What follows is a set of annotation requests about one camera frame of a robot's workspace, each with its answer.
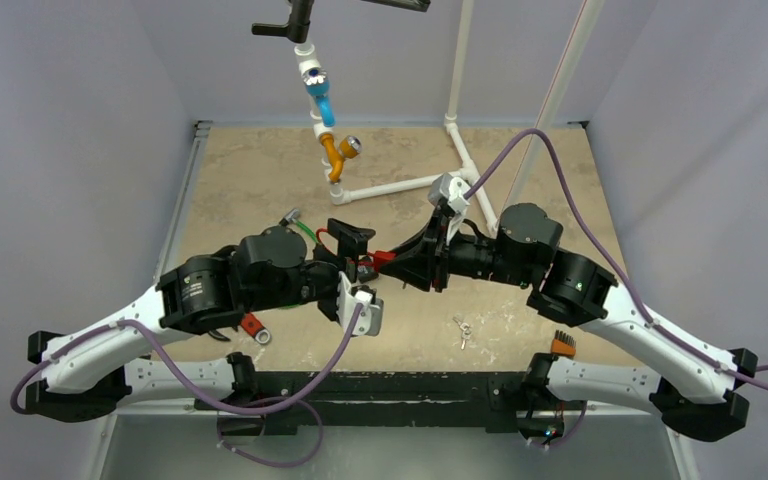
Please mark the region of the red cable lock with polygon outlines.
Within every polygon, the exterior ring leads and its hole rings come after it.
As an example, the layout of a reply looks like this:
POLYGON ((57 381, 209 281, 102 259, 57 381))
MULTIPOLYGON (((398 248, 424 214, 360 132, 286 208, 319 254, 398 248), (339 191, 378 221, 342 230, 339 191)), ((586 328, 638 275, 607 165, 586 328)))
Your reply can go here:
MULTIPOLYGON (((324 246, 322 241, 323 234, 328 234, 325 228, 319 228, 315 231, 315 238, 317 242, 324 246)), ((368 252, 366 255, 360 257, 359 260, 353 261, 353 263, 357 267, 368 267, 375 272, 380 272, 380 268, 383 265, 393 261, 395 257, 396 257, 396 254, 394 252, 378 250, 375 252, 368 252)))

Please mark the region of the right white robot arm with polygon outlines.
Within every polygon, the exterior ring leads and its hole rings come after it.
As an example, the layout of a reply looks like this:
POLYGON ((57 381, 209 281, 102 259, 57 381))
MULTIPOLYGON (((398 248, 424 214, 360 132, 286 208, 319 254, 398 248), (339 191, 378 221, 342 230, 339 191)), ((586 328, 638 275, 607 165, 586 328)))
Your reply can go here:
POLYGON ((375 269, 423 291, 444 290, 454 275, 525 289, 539 316, 598 336, 637 360, 619 367, 537 354, 521 381, 529 404, 613 404, 656 415, 703 442, 746 426, 750 404, 738 390, 755 373, 753 352, 709 345, 635 305, 614 274, 561 247, 561 224, 535 204, 506 208, 494 237, 449 234, 449 223, 436 209, 422 231, 374 253, 375 269))

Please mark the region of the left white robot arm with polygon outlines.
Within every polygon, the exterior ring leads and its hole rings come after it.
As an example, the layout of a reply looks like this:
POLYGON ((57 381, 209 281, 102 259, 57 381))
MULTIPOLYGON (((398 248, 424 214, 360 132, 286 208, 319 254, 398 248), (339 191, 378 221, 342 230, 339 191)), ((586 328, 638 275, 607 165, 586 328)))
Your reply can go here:
POLYGON ((309 248, 281 225, 244 237, 212 254, 196 255, 117 312, 72 334, 38 331, 28 339, 32 369, 9 404, 21 415, 64 423, 93 420, 146 400, 195 397, 232 412, 252 405, 258 382, 249 357, 178 364, 166 346, 238 326, 261 311, 315 304, 343 338, 310 381, 320 384, 357 336, 374 336, 383 303, 355 281, 374 231, 330 220, 335 253, 309 248))

